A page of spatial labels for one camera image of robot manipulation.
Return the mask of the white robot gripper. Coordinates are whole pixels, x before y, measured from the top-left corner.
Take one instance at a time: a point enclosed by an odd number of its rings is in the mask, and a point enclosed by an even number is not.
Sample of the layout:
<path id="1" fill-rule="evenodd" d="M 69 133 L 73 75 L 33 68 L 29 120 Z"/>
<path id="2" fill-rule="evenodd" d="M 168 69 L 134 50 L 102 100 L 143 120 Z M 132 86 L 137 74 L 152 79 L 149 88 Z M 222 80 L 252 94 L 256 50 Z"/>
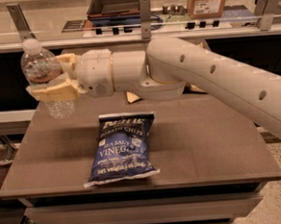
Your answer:
<path id="1" fill-rule="evenodd" d="M 112 52 L 110 50 L 89 50 L 81 57 L 74 53 L 61 54 L 57 55 L 56 59 L 60 62 L 63 72 L 73 74 L 75 70 L 79 82 L 71 79 L 68 74 L 61 74 L 48 83 L 29 85 L 26 91 L 37 101 L 75 100 L 80 95 L 81 86 L 94 98 L 114 94 Z"/>

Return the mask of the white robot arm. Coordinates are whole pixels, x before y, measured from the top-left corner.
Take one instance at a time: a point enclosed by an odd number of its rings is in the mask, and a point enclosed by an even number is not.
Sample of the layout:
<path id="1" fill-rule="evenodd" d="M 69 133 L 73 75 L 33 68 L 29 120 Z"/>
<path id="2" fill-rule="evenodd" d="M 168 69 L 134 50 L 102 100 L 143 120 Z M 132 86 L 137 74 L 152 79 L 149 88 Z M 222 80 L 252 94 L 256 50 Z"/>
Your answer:
<path id="1" fill-rule="evenodd" d="M 37 100 L 71 101 L 85 93 L 99 98 L 117 91 L 167 100 L 180 97 L 190 84 L 281 138 L 281 76 L 181 38 L 153 38 L 139 51 L 96 49 L 60 55 L 59 60 L 63 74 L 27 88 Z"/>

